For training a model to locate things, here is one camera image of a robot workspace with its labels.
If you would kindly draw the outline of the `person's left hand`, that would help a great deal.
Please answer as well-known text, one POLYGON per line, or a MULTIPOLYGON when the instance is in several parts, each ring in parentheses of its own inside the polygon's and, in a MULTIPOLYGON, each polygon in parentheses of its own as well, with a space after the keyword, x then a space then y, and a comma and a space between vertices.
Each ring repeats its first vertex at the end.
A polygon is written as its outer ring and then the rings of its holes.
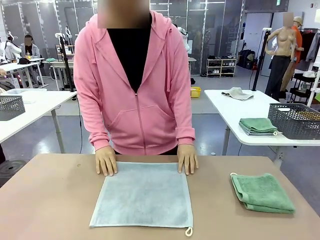
POLYGON ((178 172, 182 173, 183 169, 186 175, 194 174, 199 168, 196 149, 190 144, 180 144, 177 147, 178 172))

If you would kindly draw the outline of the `person's right hand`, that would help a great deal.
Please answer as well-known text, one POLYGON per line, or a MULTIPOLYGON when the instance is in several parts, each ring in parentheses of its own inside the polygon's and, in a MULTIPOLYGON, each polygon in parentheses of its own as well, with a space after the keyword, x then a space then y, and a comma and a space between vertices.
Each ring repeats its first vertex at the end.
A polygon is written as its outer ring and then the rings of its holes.
POLYGON ((118 172, 116 153, 111 146, 105 146, 95 151, 96 173, 113 176, 118 172))

